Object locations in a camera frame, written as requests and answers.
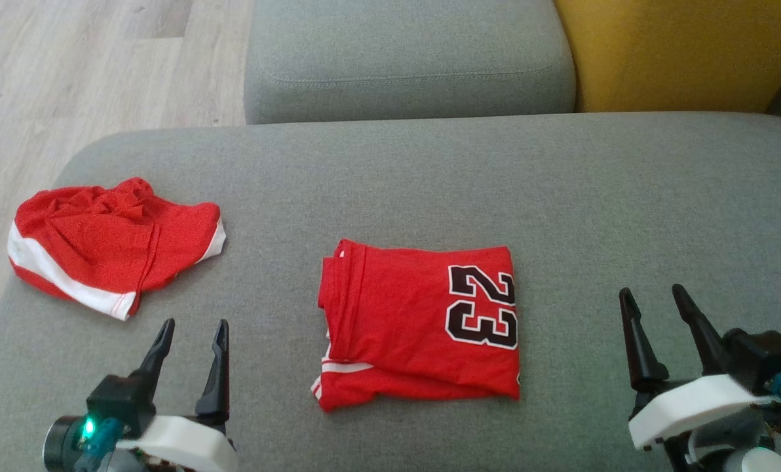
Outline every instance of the white stripe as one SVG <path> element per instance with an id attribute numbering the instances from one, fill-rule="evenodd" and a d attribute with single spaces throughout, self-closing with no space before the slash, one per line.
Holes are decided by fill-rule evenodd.
<path id="1" fill-rule="evenodd" d="M 321 364 L 321 372 L 335 372 L 337 374 L 352 374 L 354 372 L 360 372 L 361 370 L 367 370 L 373 368 L 370 364 L 364 364 L 363 362 L 358 364 L 337 364 L 335 362 L 324 362 Z"/>
<path id="2" fill-rule="evenodd" d="M 327 344 L 327 353 L 321 358 L 321 362 L 326 362 L 330 360 L 330 349 L 333 349 L 333 346 L 331 344 Z"/>
<path id="3" fill-rule="evenodd" d="M 107 292 L 74 281 L 35 239 L 21 236 L 14 221 L 9 229 L 7 252 L 16 266 L 42 276 L 75 301 L 115 319 L 128 319 L 136 292 Z"/>
<path id="4" fill-rule="evenodd" d="M 227 238 L 228 236 L 225 234 L 225 227 L 222 226 L 222 218 L 219 218 L 219 223 L 216 224 L 216 232 L 213 233 L 213 239 L 210 240 L 210 246 L 204 251 L 204 255 L 201 256 L 201 259 L 197 260 L 195 263 L 197 264 L 208 257 L 221 254 L 222 246 L 225 245 L 225 240 Z"/>

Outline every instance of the folded jersey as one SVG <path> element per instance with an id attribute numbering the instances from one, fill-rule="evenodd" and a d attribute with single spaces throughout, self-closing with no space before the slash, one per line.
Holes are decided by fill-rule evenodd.
<path id="1" fill-rule="evenodd" d="M 32 286 L 126 320 L 144 290 L 166 286 L 224 242 L 214 203 L 178 205 L 134 177 L 108 190 L 38 192 L 18 207 L 7 250 Z"/>
<path id="2" fill-rule="evenodd" d="M 343 239 L 318 305 L 330 348 L 312 392 L 324 410 L 376 395 L 519 398 L 510 251 L 382 250 Z"/>

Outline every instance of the green led light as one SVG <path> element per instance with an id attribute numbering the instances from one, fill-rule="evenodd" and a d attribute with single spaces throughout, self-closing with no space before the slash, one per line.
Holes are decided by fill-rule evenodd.
<path id="1" fill-rule="evenodd" d="M 96 425 L 94 424 L 94 420 L 89 416 L 85 419 L 85 426 L 82 427 L 82 437 L 88 439 L 94 435 L 94 431 L 96 431 Z"/>

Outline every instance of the jersey number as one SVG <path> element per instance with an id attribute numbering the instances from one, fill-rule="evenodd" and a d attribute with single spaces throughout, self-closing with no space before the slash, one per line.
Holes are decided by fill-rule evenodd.
<path id="1" fill-rule="evenodd" d="M 475 313 L 475 302 L 459 300 L 446 309 L 446 332 L 455 341 L 472 344 L 487 344 L 502 349 L 515 349 L 519 344 L 518 319 L 516 318 L 516 288 L 513 277 L 499 272 L 499 281 L 505 291 L 501 292 L 495 282 L 474 265 L 451 265 L 448 268 L 449 293 L 474 298 L 480 286 L 490 301 L 504 305 L 499 308 L 498 319 Z M 478 324 L 467 326 L 467 320 Z"/>

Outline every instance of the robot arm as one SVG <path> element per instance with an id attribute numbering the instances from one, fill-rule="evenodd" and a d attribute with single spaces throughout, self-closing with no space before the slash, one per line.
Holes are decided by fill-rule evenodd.
<path id="1" fill-rule="evenodd" d="M 671 382 L 640 324 L 629 289 L 620 291 L 636 448 L 663 445 L 675 472 L 781 472 L 773 433 L 781 433 L 781 334 L 732 329 L 719 337 L 684 287 L 673 286 L 691 329 L 702 377 Z"/>
<path id="2" fill-rule="evenodd" d="M 62 416 L 50 427 L 43 460 L 51 472 L 235 472 L 229 419 L 228 323 L 219 322 L 214 361 L 195 416 L 158 416 L 152 399 L 175 320 L 169 319 L 137 370 L 106 376 L 86 401 L 84 416 Z"/>

